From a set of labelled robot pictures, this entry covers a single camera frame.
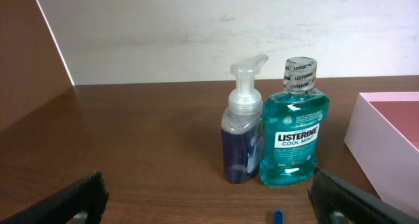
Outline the clear foam soap pump bottle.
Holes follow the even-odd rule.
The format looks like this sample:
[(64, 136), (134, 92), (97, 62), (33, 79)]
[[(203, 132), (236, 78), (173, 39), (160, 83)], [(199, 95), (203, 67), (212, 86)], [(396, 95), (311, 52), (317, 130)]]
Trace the clear foam soap pump bottle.
[(221, 119), (223, 171), (229, 183), (245, 183), (259, 171), (264, 153), (263, 99), (255, 88), (255, 76), (267, 61), (268, 56), (260, 54), (230, 67), (236, 88)]

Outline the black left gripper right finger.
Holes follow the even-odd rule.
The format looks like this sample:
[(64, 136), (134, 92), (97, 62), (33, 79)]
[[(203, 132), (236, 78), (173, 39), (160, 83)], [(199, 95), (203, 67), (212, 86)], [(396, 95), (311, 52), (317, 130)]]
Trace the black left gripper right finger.
[(418, 224), (418, 218), (381, 201), (373, 195), (314, 168), (308, 198), (318, 223)]

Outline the teal Listerine mouthwash bottle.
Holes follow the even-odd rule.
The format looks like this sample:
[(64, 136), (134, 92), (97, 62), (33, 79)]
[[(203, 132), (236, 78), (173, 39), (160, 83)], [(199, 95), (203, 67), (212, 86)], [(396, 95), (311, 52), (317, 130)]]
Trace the teal Listerine mouthwash bottle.
[(264, 156), (259, 176), (265, 185), (286, 186), (313, 175), (321, 122), (330, 99), (315, 87), (317, 61), (285, 62), (283, 90), (263, 103)]

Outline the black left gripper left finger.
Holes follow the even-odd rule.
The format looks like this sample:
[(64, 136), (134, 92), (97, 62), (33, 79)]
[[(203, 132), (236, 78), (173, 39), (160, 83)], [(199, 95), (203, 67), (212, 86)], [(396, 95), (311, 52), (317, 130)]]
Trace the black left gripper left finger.
[(85, 213), (85, 223), (99, 224), (108, 199), (103, 175), (95, 171), (1, 222), (67, 223), (76, 215)]

